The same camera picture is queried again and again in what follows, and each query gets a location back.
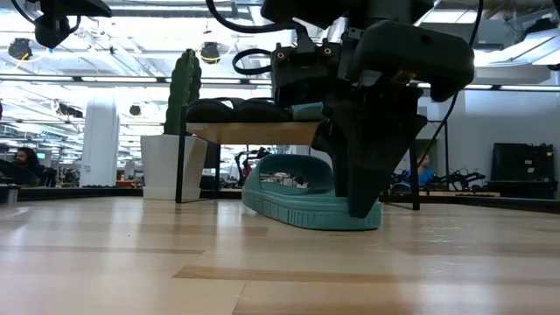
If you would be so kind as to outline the green cactus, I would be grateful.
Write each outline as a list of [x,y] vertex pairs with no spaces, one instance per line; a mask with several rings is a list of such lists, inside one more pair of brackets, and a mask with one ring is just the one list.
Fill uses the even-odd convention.
[[171,72],[168,105],[165,113],[164,133],[178,135],[181,109],[200,98],[202,70],[193,49],[185,50],[176,60]]

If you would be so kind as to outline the green slide sandal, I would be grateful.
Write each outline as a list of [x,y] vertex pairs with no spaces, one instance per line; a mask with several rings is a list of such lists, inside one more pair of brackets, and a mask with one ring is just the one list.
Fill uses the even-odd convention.
[[321,102],[294,105],[290,109],[296,122],[320,122],[325,118]]
[[335,194],[333,168],[314,156],[262,158],[245,180],[241,201],[258,214],[297,228],[366,231],[382,223],[378,201],[365,217],[351,216],[347,198]]

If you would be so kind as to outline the black slide sandal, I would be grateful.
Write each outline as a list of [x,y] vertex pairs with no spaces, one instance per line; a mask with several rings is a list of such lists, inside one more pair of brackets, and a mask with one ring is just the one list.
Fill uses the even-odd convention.
[[242,102],[242,98],[236,97],[198,99],[187,107],[185,120],[188,123],[232,123],[235,109]]
[[250,98],[235,106],[236,121],[239,123],[286,123],[292,121],[287,108],[278,107],[272,99]]

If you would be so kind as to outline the person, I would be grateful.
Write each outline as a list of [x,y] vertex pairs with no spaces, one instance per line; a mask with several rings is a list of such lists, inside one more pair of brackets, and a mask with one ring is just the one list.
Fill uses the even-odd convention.
[[0,159],[0,179],[20,186],[55,187],[56,170],[42,165],[33,149],[20,147],[11,162]]
[[420,155],[417,157],[416,162],[418,163],[417,167],[417,178],[418,178],[418,185],[419,186],[426,186],[430,184],[434,179],[434,170],[431,168],[431,160],[430,156]]

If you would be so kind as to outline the black cabinet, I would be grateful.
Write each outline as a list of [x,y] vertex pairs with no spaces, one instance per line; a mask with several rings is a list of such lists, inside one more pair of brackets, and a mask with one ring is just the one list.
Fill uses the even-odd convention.
[[495,143],[488,186],[502,197],[552,200],[554,159],[552,144]]

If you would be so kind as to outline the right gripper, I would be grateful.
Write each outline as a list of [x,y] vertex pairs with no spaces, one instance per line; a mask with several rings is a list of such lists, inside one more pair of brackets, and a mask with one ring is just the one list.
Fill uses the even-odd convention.
[[[365,217],[427,118],[417,113],[423,91],[397,87],[359,89],[369,73],[380,85],[430,84],[430,98],[444,102],[473,81],[473,49],[461,37],[384,20],[365,30],[348,28],[340,42],[278,45],[270,56],[273,100],[290,107],[324,100],[324,116],[311,147],[332,162],[334,189],[353,217]],[[349,90],[331,92],[335,89]]]

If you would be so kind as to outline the wooden shelf with black legs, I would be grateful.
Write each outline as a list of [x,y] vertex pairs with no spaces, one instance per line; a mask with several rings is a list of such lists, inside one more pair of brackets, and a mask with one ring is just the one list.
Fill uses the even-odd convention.
[[194,134],[216,144],[306,144],[312,139],[320,122],[233,122],[197,123],[186,121],[185,106],[181,109],[180,134]]

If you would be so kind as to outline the white hexagonal plant pot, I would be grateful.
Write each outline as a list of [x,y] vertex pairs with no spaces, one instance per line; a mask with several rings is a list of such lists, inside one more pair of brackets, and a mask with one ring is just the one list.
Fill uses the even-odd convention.
[[[143,197],[147,200],[175,200],[179,136],[141,136]],[[200,181],[207,154],[207,142],[185,138],[182,200],[200,197]]]

